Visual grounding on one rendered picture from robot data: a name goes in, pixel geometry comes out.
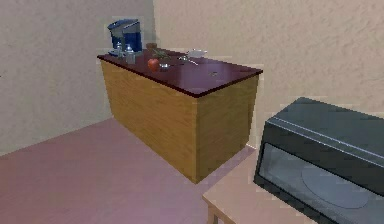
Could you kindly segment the silver ladle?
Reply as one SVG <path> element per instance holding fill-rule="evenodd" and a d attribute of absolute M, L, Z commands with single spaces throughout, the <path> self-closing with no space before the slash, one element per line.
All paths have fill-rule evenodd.
<path fill-rule="evenodd" d="M 190 60 L 190 59 L 188 58 L 188 56 L 186 56 L 186 55 L 184 55 L 184 56 L 180 56 L 180 57 L 178 57 L 178 59 L 181 60 L 181 61 L 190 62 L 190 63 L 192 63 L 192 64 L 194 64 L 194 65 L 196 65 L 196 66 L 199 65 L 199 64 L 196 63 L 195 61 Z"/>

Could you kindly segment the pale wooden table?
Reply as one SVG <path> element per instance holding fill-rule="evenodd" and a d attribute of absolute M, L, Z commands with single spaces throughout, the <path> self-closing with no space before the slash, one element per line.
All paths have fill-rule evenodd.
<path fill-rule="evenodd" d="M 206 224 L 317 224 L 253 182 L 257 156 L 254 151 L 203 194 Z"/>

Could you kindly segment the small green house plant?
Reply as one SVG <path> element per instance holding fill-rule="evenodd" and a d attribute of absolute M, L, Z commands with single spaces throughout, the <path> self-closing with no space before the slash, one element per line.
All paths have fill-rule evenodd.
<path fill-rule="evenodd" d="M 170 68 L 171 57 L 164 50 L 154 48 L 152 50 L 152 56 L 159 60 L 160 70 L 165 71 Z"/>

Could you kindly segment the black microwave oven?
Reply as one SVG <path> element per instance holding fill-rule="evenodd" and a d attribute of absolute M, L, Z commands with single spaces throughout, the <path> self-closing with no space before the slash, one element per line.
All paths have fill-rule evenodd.
<path fill-rule="evenodd" d="M 384 224 L 384 119 L 300 97 L 266 120 L 254 183 L 318 224 Z"/>

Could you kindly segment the blue coffee machine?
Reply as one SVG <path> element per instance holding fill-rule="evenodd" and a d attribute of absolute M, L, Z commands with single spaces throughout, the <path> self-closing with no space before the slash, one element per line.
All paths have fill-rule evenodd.
<path fill-rule="evenodd" d="M 134 52 L 142 51 L 142 38 L 140 21 L 138 19 L 121 19 L 108 25 L 112 38 L 113 49 L 109 51 L 110 55 L 118 55 L 118 45 L 121 45 L 122 51 L 130 46 Z"/>

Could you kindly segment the wooden counter with maroon top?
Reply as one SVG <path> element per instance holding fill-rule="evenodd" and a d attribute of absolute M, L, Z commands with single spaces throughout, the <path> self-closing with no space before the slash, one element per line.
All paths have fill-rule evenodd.
<path fill-rule="evenodd" d="M 197 184 L 249 140 L 261 69 L 196 58 L 153 71 L 149 51 L 133 64 L 100 55 L 114 118 Z"/>

